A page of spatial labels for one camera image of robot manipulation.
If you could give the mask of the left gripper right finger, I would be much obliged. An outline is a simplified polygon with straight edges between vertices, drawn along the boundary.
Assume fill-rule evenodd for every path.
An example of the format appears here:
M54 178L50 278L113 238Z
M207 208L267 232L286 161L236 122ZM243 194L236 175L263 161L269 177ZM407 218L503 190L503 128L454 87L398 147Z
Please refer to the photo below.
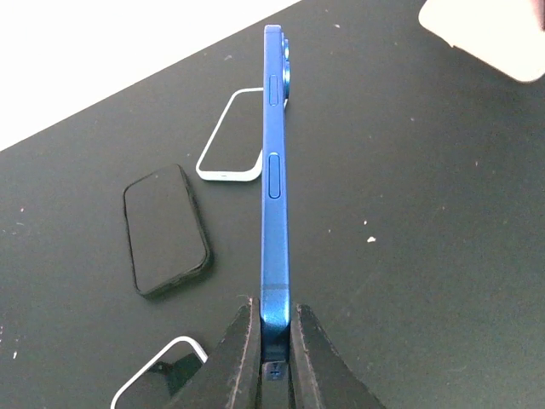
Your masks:
M384 407L346 365L310 306L295 306L290 337L291 408Z

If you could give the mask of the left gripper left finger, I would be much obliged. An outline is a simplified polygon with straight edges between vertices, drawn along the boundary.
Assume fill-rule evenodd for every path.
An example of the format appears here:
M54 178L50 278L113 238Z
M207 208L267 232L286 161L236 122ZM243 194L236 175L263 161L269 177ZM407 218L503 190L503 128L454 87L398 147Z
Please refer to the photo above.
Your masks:
M167 408L256 408L261 368L259 303L249 298L206 363Z

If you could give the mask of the blue phone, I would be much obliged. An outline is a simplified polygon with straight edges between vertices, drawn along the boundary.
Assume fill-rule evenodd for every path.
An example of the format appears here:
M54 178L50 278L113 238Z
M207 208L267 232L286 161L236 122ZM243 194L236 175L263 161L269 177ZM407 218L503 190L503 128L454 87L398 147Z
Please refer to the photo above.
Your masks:
M264 27L261 170L261 362L267 381L287 377L290 357L290 252L285 107L290 46L282 26Z

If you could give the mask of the pink phone case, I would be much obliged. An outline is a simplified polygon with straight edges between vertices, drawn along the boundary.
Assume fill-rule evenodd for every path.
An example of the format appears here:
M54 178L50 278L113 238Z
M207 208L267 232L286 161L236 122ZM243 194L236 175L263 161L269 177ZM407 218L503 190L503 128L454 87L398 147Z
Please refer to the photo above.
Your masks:
M544 76L543 1L426 1L422 27L523 84Z

